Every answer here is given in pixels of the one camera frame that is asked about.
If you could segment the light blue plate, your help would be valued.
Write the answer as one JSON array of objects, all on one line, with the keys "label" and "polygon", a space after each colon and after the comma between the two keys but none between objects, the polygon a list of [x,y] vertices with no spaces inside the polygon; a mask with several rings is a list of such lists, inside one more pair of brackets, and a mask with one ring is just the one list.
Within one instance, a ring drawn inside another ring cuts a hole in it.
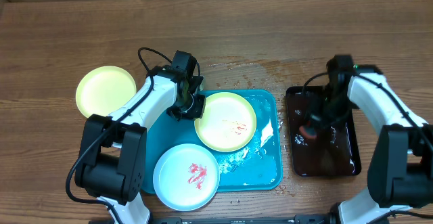
[{"label": "light blue plate", "polygon": [[157,161],[153,185],[159,200],[178,211],[210,202],[220,183],[216,158],[206,148],[186,143],[166,151]]}]

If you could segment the orange and black sponge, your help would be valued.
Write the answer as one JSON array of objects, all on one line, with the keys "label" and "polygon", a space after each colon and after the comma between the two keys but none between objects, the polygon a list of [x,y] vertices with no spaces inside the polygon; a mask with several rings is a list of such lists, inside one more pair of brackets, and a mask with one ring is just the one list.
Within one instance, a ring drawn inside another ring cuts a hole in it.
[{"label": "orange and black sponge", "polygon": [[305,138],[305,139],[316,139],[317,138],[317,132],[314,127],[302,125],[299,128],[299,133]]}]

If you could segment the small yellow plate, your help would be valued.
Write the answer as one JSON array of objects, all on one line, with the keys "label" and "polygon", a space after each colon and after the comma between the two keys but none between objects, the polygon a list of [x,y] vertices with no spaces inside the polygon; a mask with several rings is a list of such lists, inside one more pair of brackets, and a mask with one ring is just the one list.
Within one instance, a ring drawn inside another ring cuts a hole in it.
[{"label": "small yellow plate", "polygon": [[202,117],[194,121],[202,143],[218,152],[234,152],[246,146],[253,138],[256,126],[252,105],[232,92],[207,96]]}]

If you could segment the yellow plate with red stain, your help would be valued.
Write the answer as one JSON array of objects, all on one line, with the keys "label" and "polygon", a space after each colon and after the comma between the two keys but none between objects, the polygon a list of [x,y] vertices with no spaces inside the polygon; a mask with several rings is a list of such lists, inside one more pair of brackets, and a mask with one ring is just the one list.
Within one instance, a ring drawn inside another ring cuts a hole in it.
[{"label": "yellow plate with red stain", "polygon": [[80,113],[107,116],[125,105],[137,92],[134,78],[123,68],[102,66],[87,73],[76,88]]}]

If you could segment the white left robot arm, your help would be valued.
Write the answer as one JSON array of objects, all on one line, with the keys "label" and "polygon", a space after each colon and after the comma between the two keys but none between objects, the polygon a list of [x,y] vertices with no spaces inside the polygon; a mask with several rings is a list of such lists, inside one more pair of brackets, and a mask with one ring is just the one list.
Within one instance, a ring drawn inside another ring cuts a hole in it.
[{"label": "white left robot arm", "polygon": [[141,199],[145,175],[147,131],[168,112],[177,120],[196,119],[204,110],[198,94],[198,65],[157,66],[144,86],[112,116],[90,116],[76,162],[66,179],[68,197],[84,204],[101,204],[111,223],[147,223]]}]

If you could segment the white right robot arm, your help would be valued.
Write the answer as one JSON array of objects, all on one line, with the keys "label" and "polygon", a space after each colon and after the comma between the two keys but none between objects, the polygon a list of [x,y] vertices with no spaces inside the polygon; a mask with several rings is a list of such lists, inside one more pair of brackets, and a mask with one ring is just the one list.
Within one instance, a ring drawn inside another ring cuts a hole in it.
[{"label": "white right robot arm", "polygon": [[372,70],[327,72],[325,95],[315,101],[300,126],[309,139],[346,120],[353,108],[378,134],[367,187],[337,205],[336,223],[387,223],[389,216],[413,215],[432,203],[432,125],[414,114]]}]

